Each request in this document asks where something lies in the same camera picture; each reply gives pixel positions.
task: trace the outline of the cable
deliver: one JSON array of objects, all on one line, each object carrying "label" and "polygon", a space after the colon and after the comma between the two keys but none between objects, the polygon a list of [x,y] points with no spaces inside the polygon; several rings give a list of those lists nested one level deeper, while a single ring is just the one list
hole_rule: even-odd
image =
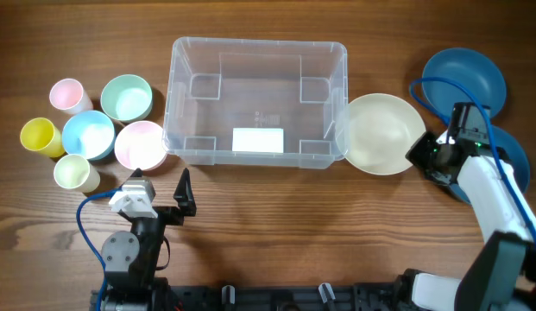
[{"label": "cable", "polygon": [[[508,176],[506,175],[506,172],[503,169],[503,166],[501,165],[500,156],[498,155],[498,150],[496,148],[496,143],[495,143],[495,139],[494,139],[494,132],[492,131],[492,124],[490,123],[490,117],[488,116],[488,114],[486,113],[484,108],[482,107],[481,102],[478,100],[478,98],[476,98],[475,94],[473,94],[471,91],[469,91],[465,86],[461,85],[460,83],[458,83],[458,82],[456,82],[454,80],[451,80],[451,79],[439,78],[439,77],[427,77],[427,78],[416,79],[410,85],[410,92],[412,91],[412,89],[413,89],[413,87],[415,85],[417,85],[419,83],[423,83],[423,82],[444,82],[444,83],[447,83],[447,84],[449,84],[451,86],[455,86],[456,88],[460,89],[463,93],[465,93],[465,95],[467,95],[467,97],[470,98],[470,100],[475,104],[476,108],[481,112],[482,118],[484,119],[484,123],[486,124],[486,130],[489,133],[490,150],[492,151],[492,156],[494,157],[495,165],[498,168],[498,172],[500,173],[501,180],[506,185],[506,188],[508,189],[509,194],[513,198],[513,201],[515,202],[515,205],[517,206],[517,209],[519,210],[519,213],[520,213],[521,217],[523,218],[523,221],[527,225],[528,231],[533,236],[534,244],[536,245],[536,228],[534,227],[533,222],[528,217],[527,210],[525,210],[525,207],[520,202],[520,199],[517,196],[517,193],[514,191],[513,186],[509,182]],[[417,96],[413,96],[413,97],[417,101],[419,101]],[[419,101],[419,102],[423,106],[426,106],[425,103],[422,103],[421,101]]]},{"label": "cable", "polygon": [[415,99],[418,103],[420,103],[428,111],[432,112],[433,115],[437,116],[442,121],[442,123],[448,125],[450,123],[450,118],[449,117],[447,117],[444,114],[440,113],[432,105],[429,105],[426,102],[424,102],[423,99],[419,98],[419,96],[417,96],[417,94],[415,93],[415,90],[413,88],[417,84],[419,84],[421,82],[429,82],[429,81],[420,81],[420,80],[422,80],[422,79],[416,79],[414,82],[412,82],[412,84],[409,85],[409,93],[412,95],[413,99]]},{"label": "cable", "polygon": [[[110,191],[103,192],[101,194],[90,195],[81,203],[79,203],[78,211],[76,211],[76,222],[78,223],[79,231],[81,232],[81,235],[84,237],[84,240],[87,243],[87,245],[89,245],[89,248],[91,248],[91,251],[93,251],[93,254],[95,254],[98,261],[101,263],[101,266],[103,267],[103,273],[104,273],[104,267],[106,264],[104,263],[104,260],[101,257],[101,254],[99,254],[95,246],[93,246],[93,243],[91,242],[89,237],[87,237],[84,227],[81,225],[81,210],[84,208],[84,205],[87,204],[87,202],[92,201],[92,200],[102,199],[102,198],[111,198],[118,190],[119,189],[112,189]],[[103,278],[103,285],[101,285],[101,289],[98,291],[97,304],[95,308],[96,311],[101,311],[101,301],[102,301],[103,293],[105,290],[106,290],[106,278]]]}]

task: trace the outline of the yellow cup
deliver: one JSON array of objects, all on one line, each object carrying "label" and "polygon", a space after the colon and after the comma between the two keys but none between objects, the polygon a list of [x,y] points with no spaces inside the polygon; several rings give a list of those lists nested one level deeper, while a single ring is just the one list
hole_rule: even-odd
[{"label": "yellow cup", "polygon": [[44,117],[31,119],[22,127],[20,142],[27,150],[49,157],[62,156],[65,152],[59,129]]}]

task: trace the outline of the pink cup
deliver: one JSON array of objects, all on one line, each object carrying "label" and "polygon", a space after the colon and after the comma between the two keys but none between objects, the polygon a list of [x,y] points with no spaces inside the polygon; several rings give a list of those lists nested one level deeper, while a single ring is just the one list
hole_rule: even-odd
[{"label": "pink cup", "polygon": [[93,110],[93,103],[84,87],[75,79],[62,79],[55,83],[49,93],[49,101],[54,108],[71,115]]},{"label": "pink cup", "polygon": [[114,153],[126,168],[158,168],[167,156],[162,148],[162,128],[150,121],[138,121],[126,126],[118,134]]}]

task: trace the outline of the pink bowl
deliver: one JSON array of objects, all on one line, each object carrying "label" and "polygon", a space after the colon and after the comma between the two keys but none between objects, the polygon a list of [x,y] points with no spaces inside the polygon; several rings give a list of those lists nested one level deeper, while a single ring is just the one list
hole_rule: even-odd
[{"label": "pink bowl", "polygon": [[150,121],[134,122],[120,131],[114,154],[124,167],[150,170],[158,168],[167,153],[162,148],[162,128]]}]

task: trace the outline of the dark blue plate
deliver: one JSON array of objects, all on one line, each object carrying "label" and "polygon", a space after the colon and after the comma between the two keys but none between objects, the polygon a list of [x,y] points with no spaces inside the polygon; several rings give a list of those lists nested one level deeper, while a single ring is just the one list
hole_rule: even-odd
[{"label": "dark blue plate", "polygon": [[[453,79],[472,91],[483,105],[490,107],[490,117],[500,112],[506,102],[506,81],[500,69],[483,54],[468,48],[448,48],[436,53],[425,65],[423,78]],[[455,86],[423,83],[425,97],[440,113],[451,116],[455,103],[470,102]]]},{"label": "dark blue plate", "polygon": [[[530,164],[528,163],[525,150],[523,150],[519,142],[505,130],[493,126],[493,131],[495,143],[498,147],[504,148],[508,153],[511,164],[513,165],[515,181],[517,182],[519,190],[522,193],[525,193],[528,189],[528,183],[530,182]],[[470,203],[465,192],[457,184],[450,186],[450,190],[460,200]]]}]

